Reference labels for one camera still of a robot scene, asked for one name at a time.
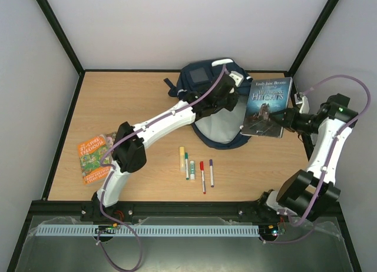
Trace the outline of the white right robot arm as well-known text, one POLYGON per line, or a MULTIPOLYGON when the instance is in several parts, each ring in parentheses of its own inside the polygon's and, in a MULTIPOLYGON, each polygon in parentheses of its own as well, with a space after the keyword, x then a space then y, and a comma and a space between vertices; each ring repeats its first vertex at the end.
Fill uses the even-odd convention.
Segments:
POLYGON ((302 113, 298 107, 273 112, 270 119, 288 131, 317 134, 318 140, 304 170, 293 174, 280 188, 264 192, 257 205, 257 214, 269 220, 277 213, 293 214, 315 221, 340 196, 335 187, 335 172, 343 145, 356 122, 356 111, 349 109, 350 99, 342 94, 331 95, 316 114, 302 113))

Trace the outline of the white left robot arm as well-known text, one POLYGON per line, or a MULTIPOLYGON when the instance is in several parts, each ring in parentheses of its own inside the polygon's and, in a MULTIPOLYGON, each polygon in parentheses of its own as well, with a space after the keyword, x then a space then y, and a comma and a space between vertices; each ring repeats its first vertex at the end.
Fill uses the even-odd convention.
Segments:
POLYGON ((120 126, 120 137, 100 160, 101 166, 110 168, 97 191, 100 208, 111 207, 119 201, 130 175, 145 166, 146 150, 157 140, 223 108, 231 111, 237 104, 237 88, 243 80, 244 76, 235 71, 222 71, 207 90, 182 90, 182 99, 167 111, 134 126, 127 122, 120 126))

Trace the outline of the navy blue student backpack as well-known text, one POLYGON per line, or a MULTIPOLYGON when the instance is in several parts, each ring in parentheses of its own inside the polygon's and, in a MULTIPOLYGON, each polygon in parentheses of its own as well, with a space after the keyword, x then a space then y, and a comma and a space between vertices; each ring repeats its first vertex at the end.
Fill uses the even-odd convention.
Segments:
POLYGON ((236 76, 242 77, 237 88, 231 90, 227 98, 215 101, 211 95, 193 107, 207 107, 197 114, 192 128, 196 135, 210 148, 231 150, 245 145, 249 137, 241 135, 240 126, 246 113, 247 97, 253 78, 231 58, 208 59, 192 62, 180 71, 177 83, 168 78, 164 82, 170 88, 168 95, 183 99, 185 95, 195 92, 203 95, 218 79, 222 67, 236 76))

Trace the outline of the orange Treehouse book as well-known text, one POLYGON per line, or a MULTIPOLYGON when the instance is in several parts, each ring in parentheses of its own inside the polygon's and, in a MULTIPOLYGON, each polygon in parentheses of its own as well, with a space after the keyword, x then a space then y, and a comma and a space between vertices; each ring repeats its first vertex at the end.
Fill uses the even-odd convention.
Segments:
POLYGON ((82 180, 85 185, 94 184, 107 177, 110 167, 103 167, 100 161, 108 149, 105 134, 78 144, 82 180))

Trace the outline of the dark Wuthering Heights book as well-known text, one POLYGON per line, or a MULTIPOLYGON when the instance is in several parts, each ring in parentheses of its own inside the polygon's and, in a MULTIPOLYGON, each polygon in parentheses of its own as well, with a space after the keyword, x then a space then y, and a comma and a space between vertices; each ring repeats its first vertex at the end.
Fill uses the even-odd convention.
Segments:
POLYGON ((270 114, 288 107, 292 78, 253 80, 250 85, 241 135, 281 138, 283 127, 270 114))

